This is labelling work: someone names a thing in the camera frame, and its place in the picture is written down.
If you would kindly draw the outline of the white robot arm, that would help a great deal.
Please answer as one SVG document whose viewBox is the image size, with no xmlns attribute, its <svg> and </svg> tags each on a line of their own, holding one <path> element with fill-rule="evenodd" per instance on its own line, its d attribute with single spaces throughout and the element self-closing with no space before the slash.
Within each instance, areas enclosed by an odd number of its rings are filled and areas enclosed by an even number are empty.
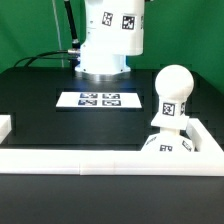
<svg viewBox="0 0 224 224">
<path fill-rule="evenodd" d="M 113 53 L 118 47 L 114 39 L 118 34 L 113 28 L 114 5 L 108 6 L 108 0 L 84 0 L 84 3 L 86 38 L 80 47 L 80 64 L 75 67 L 77 76 L 109 81 L 129 72 L 126 56 Z"/>
</svg>

